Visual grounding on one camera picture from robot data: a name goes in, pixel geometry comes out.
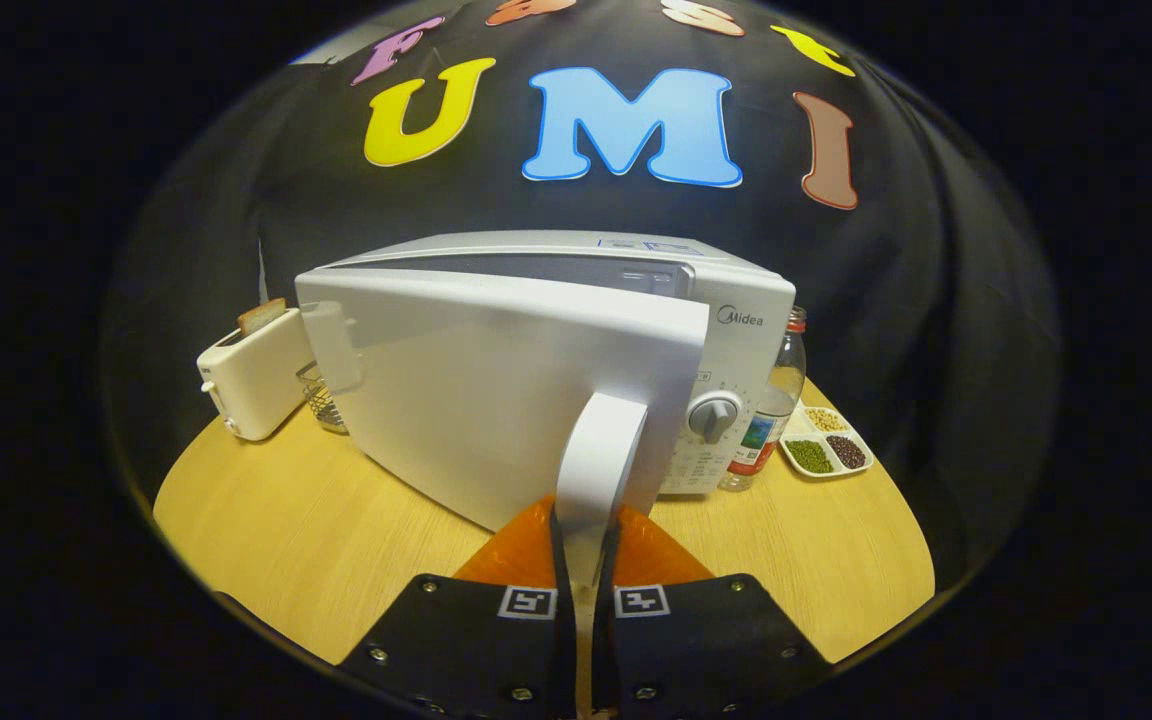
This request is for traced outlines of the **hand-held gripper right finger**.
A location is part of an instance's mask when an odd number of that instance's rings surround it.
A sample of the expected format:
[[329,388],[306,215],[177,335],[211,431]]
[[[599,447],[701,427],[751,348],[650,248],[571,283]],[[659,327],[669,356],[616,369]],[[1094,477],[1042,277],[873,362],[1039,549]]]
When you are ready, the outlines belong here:
[[614,719],[774,719],[835,666],[753,575],[718,575],[643,511],[605,539],[591,702]]

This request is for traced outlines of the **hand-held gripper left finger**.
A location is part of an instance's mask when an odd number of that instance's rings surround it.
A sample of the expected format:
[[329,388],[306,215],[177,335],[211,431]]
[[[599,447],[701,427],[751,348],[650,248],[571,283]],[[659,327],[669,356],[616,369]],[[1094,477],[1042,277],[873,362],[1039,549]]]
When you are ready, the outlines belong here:
[[415,575],[339,673],[444,719],[576,717],[573,593],[553,506],[526,506],[448,577]]

